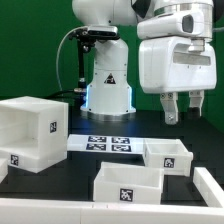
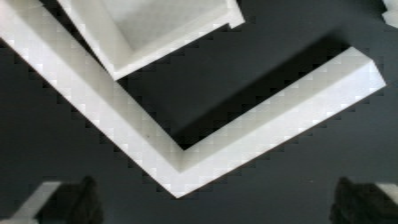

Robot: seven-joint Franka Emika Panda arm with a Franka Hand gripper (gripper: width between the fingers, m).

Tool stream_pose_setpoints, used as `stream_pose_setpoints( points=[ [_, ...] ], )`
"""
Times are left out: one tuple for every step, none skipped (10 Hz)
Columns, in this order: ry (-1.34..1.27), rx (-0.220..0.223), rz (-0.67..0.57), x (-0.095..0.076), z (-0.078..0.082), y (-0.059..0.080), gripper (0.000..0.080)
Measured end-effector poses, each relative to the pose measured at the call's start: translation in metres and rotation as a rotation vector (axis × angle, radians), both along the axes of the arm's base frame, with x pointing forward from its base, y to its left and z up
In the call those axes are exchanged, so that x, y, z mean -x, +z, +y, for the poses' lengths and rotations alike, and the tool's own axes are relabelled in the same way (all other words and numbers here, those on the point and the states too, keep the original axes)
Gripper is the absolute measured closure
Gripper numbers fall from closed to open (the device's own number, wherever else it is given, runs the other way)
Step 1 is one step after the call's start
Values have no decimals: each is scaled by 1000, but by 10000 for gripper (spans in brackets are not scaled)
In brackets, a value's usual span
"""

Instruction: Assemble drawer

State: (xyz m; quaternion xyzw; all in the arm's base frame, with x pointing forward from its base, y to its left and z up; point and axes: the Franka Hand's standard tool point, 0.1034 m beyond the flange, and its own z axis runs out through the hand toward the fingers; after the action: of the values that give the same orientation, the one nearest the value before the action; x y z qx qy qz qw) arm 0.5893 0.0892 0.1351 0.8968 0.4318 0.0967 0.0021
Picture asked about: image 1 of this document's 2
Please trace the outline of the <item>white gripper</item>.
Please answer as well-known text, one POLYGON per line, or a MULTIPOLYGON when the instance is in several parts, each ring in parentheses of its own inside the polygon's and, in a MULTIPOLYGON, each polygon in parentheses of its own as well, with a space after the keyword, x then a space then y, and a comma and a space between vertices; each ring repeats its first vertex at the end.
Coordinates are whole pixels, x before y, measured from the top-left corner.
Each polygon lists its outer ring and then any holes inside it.
POLYGON ((200 118, 203 90, 214 89, 217 83, 213 47, 206 43, 203 52, 190 49, 191 40, 183 37, 144 40, 139 47, 140 85, 145 93, 161 93, 160 102, 168 125, 179 120, 176 92, 190 91, 188 115, 200 118))

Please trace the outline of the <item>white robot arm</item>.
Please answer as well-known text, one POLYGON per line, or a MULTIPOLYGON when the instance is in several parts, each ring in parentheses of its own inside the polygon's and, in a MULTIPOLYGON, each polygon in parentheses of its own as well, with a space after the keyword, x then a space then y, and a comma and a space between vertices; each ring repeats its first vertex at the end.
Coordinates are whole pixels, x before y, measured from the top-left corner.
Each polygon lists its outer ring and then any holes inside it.
POLYGON ((165 122, 178 122, 180 92, 189 94, 188 113, 202 113, 204 92, 217 83, 212 40, 213 0, 72 0, 84 24, 84 51, 95 49, 93 80, 82 113, 95 119, 130 117, 132 88, 127 83, 128 46, 120 25, 137 28, 139 80, 143 91, 158 94, 165 122))

